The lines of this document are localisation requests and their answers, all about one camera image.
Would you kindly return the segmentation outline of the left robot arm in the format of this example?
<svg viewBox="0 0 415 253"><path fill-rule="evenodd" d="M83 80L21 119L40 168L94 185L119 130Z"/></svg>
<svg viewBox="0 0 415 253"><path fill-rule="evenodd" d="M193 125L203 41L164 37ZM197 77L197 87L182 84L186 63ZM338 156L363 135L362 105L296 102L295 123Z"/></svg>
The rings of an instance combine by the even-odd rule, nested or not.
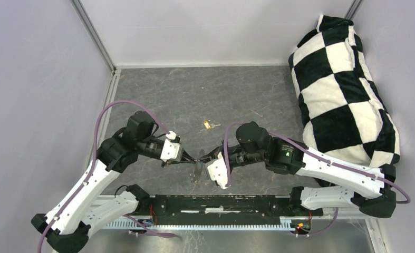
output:
<svg viewBox="0 0 415 253"><path fill-rule="evenodd" d="M148 194L137 185L128 186L118 197L91 209L102 191L139 156L156 159L162 166L196 163L174 132L155 136L158 124L145 111L129 117L127 125L105 139L95 160L63 200L46 214L36 214L31 223L57 252L79 252L89 239L109 223L134 212L149 209Z"/></svg>

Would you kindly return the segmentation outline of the metal keyring plate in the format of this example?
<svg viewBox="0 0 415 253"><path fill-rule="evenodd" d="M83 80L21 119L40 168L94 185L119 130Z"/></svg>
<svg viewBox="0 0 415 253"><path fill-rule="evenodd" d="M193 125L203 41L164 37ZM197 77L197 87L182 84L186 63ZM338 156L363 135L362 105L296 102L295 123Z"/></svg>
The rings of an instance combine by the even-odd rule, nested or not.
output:
<svg viewBox="0 0 415 253"><path fill-rule="evenodd" d="M205 155L205 151L204 149L201 149L199 151L199 157L198 160L195 164L195 168L194 168L194 172L193 172L193 177L192 177L192 183L193 184L198 184L200 182L200 177L202 174L202 171L204 169L204 163L202 162L202 157Z"/></svg>

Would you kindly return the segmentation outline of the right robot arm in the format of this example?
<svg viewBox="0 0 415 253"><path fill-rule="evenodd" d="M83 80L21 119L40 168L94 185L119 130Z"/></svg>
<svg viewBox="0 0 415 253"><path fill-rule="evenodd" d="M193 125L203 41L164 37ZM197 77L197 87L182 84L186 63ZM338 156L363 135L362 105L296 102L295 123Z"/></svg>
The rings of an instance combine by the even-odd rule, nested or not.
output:
<svg viewBox="0 0 415 253"><path fill-rule="evenodd" d="M301 142L273 136L254 121L239 126L235 136L238 145L222 143L200 157L210 179L222 189L231 185L234 168L264 163L276 174L330 183L320 188L294 187L288 208L295 215L322 208L355 208L368 216L390 218L396 208L394 166L368 167L335 159Z"/></svg>

